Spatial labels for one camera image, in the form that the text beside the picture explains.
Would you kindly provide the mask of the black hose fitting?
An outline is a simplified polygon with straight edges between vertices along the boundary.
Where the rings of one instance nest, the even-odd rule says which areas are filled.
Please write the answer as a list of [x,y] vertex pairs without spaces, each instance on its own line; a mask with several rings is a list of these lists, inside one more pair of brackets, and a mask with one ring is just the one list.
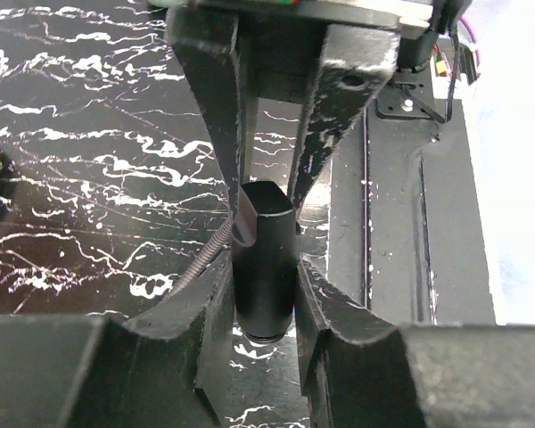
[[232,225],[236,318],[256,343],[277,342],[292,322],[299,261],[296,211],[272,181],[242,185]]

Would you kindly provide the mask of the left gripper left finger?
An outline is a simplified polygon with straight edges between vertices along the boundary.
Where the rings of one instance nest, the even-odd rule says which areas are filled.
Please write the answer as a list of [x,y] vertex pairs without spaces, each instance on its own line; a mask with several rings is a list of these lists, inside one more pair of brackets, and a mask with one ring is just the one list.
[[125,323],[0,316],[0,427],[219,427],[233,316],[228,254]]

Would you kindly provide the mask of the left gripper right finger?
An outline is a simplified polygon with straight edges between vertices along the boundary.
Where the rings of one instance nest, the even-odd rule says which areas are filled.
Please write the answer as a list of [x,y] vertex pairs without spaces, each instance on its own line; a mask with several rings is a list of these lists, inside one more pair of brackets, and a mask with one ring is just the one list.
[[298,266],[300,386],[316,427],[535,427],[535,326],[392,325]]

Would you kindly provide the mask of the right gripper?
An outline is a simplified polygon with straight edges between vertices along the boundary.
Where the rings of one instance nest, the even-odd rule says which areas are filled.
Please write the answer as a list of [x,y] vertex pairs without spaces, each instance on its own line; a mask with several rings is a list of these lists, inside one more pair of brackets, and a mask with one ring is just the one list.
[[397,69],[399,44],[430,27],[430,1],[152,1],[200,109],[238,211],[243,111],[238,28],[251,41],[259,95],[295,103],[308,66],[287,195],[297,212],[339,142]]

